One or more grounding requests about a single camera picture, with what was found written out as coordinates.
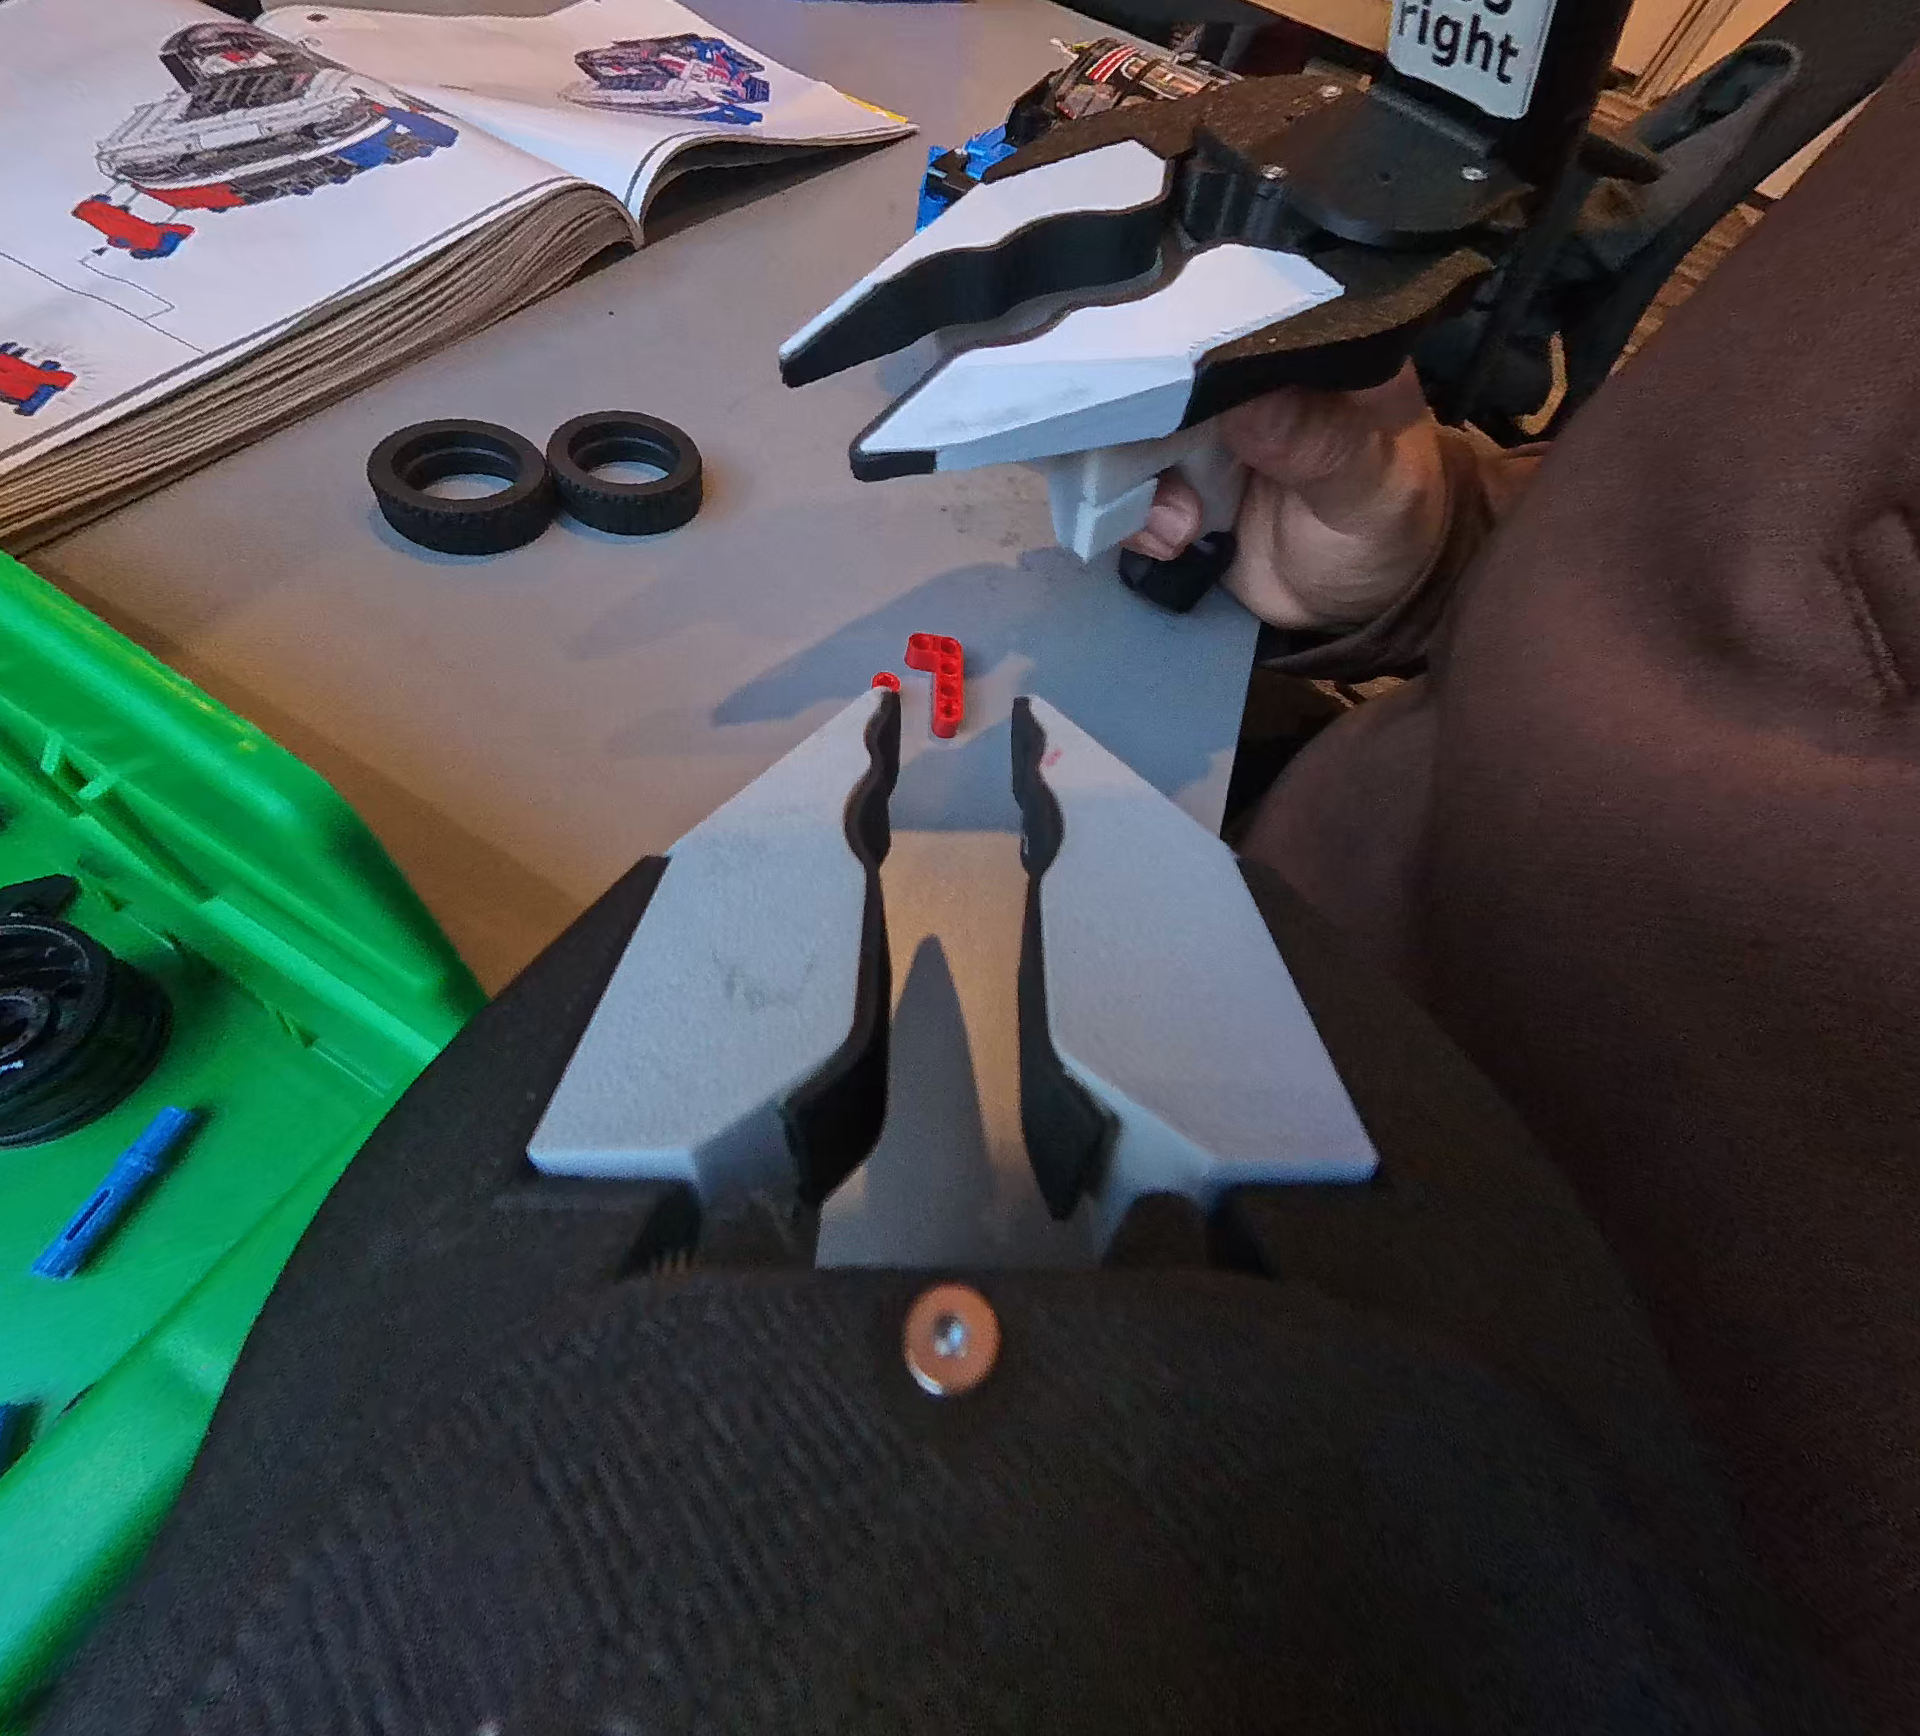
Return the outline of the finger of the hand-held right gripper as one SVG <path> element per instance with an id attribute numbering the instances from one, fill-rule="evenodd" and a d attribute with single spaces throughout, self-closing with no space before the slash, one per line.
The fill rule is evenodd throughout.
<path id="1" fill-rule="evenodd" d="M 1023 304 L 1131 283 L 1160 257 L 1172 163 L 1138 141 L 979 183 L 779 349 L 783 385 Z"/>
<path id="2" fill-rule="evenodd" d="M 1207 353 L 1342 294 L 1307 257 L 1213 246 L 1138 297 L 944 359 L 856 439 L 848 464 L 886 481 L 1155 444 L 1181 426 Z"/>

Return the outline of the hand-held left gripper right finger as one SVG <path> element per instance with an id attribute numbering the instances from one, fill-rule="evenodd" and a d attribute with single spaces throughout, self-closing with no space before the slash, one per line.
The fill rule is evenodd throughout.
<path id="1" fill-rule="evenodd" d="M 1023 1144 L 1051 1217 L 1358 1187 L 1379 1150 L 1232 850 L 1018 699 Z"/>

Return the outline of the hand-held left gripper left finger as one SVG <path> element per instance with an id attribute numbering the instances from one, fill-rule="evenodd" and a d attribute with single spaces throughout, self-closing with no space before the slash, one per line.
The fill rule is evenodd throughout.
<path id="1" fill-rule="evenodd" d="M 540 1175 L 819 1205 L 873 1156 L 898 751 L 898 694 L 863 694 L 668 850 L 529 1139 Z"/>

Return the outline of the toy brick race car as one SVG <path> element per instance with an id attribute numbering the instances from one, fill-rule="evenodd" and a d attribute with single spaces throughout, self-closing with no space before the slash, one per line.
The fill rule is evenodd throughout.
<path id="1" fill-rule="evenodd" d="M 1124 39 L 1063 44 L 1065 64 L 1019 93 L 1001 125 L 955 143 L 931 145 L 918 203 L 918 231 L 962 201 L 994 164 L 1061 125 L 1131 102 L 1172 102 L 1224 89 L 1240 76 L 1194 52 L 1160 54 Z"/>

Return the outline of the red angled brick beam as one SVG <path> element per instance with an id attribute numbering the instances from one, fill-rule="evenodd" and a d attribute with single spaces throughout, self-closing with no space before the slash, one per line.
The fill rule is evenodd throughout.
<path id="1" fill-rule="evenodd" d="M 928 677 L 929 732 L 938 740 L 957 737 L 967 720 L 967 655 L 957 638 L 931 632 L 907 635 L 903 664 Z"/>

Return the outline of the small black rubber tyre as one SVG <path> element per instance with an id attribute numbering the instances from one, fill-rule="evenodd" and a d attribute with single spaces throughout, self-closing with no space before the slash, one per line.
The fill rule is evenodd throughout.
<path id="1" fill-rule="evenodd" d="M 551 433 L 546 462 L 563 507 L 595 532 L 650 539 L 691 525 L 702 507 L 698 444 L 646 412 L 576 415 Z"/>
<path id="2" fill-rule="evenodd" d="M 559 513 L 540 449 L 479 420 L 434 420 L 389 433 L 371 449 L 367 479 L 387 525 L 442 556 L 517 550 Z"/>

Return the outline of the green plastic bin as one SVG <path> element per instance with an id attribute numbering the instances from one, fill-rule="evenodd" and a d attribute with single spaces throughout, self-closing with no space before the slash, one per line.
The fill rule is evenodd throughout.
<path id="1" fill-rule="evenodd" d="M 131 1101 L 6 1147 L 6 1643 L 53 1643 L 177 1498 L 253 1320 L 350 1156 L 481 1003 L 381 843 L 289 751 L 6 560 L 6 883 L 162 984 Z M 206 1114 L 75 1278 L 37 1256 L 168 1106 Z"/>

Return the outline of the instruction booklet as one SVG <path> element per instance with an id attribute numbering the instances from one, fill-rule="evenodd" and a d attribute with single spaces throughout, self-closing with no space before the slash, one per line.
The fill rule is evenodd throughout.
<path id="1" fill-rule="evenodd" d="M 681 173 L 918 131 L 679 0 L 6 0 L 2 69 L 12 557 L 640 247 Z"/>

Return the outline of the person's right hand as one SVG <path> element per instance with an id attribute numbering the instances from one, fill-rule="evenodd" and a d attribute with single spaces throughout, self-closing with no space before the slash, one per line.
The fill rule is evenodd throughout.
<path id="1" fill-rule="evenodd" d="M 1442 424 L 1418 369 L 1285 389 L 1213 420 L 1241 477 L 1224 588 L 1278 632 L 1352 632 L 1428 571 L 1448 521 Z"/>

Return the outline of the person's dark sweater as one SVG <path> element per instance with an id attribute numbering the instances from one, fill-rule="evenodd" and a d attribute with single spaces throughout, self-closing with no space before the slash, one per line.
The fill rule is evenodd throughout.
<path id="1" fill-rule="evenodd" d="M 1915 1732 L 1915 164 L 1909 54 L 1254 828 L 1573 1180 L 1870 1732 Z M 1405 599 L 1281 664 L 1402 674 Z"/>

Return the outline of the blue brick axle pin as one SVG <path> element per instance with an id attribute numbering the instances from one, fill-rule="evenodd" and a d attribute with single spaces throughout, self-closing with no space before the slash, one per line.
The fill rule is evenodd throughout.
<path id="1" fill-rule="evenodd" d="M 170 1175 L 194 1142 L 206 1114 L 195 1107 L 168 1106 L 124 1147 L 101 1187 L 37 1256 L 32 1274 L 43 1281 L 79 1277 L 131 1220 L 143 1197 Z"/>

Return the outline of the black wheel with tyre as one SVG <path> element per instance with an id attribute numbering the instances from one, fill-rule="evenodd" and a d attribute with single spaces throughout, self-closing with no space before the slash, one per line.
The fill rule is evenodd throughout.
<path id="1" fill-rule="evenodd" d="M 72 877 L 2 889 L 2 1147 L 109 1114 L 156 1072 L 175 1007 L 159 981 L 81 931 Z"/>

